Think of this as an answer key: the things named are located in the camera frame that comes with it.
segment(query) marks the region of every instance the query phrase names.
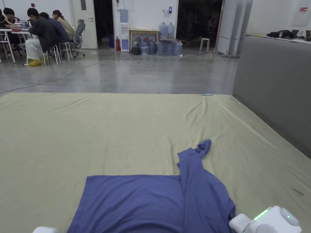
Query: yellow shoe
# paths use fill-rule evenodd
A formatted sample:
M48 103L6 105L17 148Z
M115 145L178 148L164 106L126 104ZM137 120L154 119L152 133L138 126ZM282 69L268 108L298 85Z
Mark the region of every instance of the yellow shoe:
M41 65L41 59L39 60L33 60L29 63L29 66L40 66Z

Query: red sign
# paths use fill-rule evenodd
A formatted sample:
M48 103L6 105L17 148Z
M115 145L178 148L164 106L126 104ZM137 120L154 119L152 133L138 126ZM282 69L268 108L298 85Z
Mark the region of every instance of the red sign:
M308 10L307 7L301 7L299 13L307 12L307 10Z

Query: gray office chair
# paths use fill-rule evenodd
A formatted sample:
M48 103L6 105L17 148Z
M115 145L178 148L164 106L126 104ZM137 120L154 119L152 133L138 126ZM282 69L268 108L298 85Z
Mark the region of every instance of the gray office chair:
M83 56L85 56L85 54L83 52L80 52L79 49L82 47L82 32L85 31L85 23L84 23L84 20L80 19L78 20L78 26L77 26L77 29L76 29L76 32L73 36L73 42L69 42L70 44L70 48L71 48L71 51L73 53L76 54L76 56L79 54L79 53L82 53Z

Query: black backpack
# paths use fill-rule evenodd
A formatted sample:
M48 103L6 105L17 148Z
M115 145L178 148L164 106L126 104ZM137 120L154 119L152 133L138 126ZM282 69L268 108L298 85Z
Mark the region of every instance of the black backpack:
M134 55L141 55L142 54L142 49L138 47L138 44L136 47L133 47L131 52Z
M267 36L278 38L280 36L281 32L282 32L282 38L291 36L291 33L289 30L281 30L281 31L277 31L277 32L270 32L269 34L267 34Z

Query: white wall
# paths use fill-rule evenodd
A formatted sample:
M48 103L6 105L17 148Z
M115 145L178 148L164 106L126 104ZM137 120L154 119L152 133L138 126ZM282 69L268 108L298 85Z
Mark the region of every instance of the white wall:
M120 11L117 10L116 1L114 5L114 23L116 35L120 34ZM161 22L176 25L178 0L120 0L119 9L127 9L130 28L158 29ZM172 13L163 13L172 7Z
M15 16L21 20L28 20L27 10L35 4L35 8L40 12L47 12L52 17L54 10L60 10L66 20L71 24L71 15L68 0L4 0L5 7L12 8Z
M305 35L306 30L311 30L311 18L309 19L309 23L307 24L306 27L296 27L296 26L293 27L292 26L293 19L294 19L294 16L295 16L299 2L300 2L300 0L292 0L292 5L291 5L290 12L288 15L288 21L287 21L286 29L288 29L288 30L296 29L299 31L303 31L304 32L303 35ZM302 7L308 7L308 11L311 11L311 7L309 5L310 4L308 4L308 5L302 4Z
M1 9L2 13L3 13L3 8L4 8L3 2L2 2L2 0L0 0L0 9Z
M296 0L254 0L247 34L268 34L289 29L288 18L293 10L293 1Z

